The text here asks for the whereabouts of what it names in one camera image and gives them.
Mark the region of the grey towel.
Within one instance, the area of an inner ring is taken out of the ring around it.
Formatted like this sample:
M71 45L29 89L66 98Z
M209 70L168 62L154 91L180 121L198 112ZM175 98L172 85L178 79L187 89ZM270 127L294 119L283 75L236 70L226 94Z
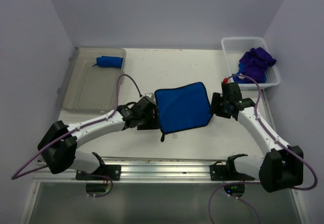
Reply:
M202 82L154 92L157 104L161 142L173 134L209 124L211 104Z

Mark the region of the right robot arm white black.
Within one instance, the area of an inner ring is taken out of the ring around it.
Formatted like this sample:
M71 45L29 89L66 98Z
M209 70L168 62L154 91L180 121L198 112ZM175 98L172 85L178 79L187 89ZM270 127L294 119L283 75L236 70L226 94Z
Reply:
M257 102L243 98L237 83L221 85L222 92L214 93L210 113L235 119L252 136L263 157L253 158L237 154L227 158L225 173L230 179L244 175L260 181L269 193L293 188L303 183L303 151L290 146L270 127L259 113Z

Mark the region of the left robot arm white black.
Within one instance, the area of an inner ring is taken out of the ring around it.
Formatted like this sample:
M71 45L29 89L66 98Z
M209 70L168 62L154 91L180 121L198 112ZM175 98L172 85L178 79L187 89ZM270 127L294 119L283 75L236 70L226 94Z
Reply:
M135 127L154 129L157 104L152 93L140 97L138 102L119 105L99 117L70 125L56 121L38 144L42 159L52 174L67 169L81 171L98 180L107 176L108 167L97 153L84 153L82 145L109 133Z

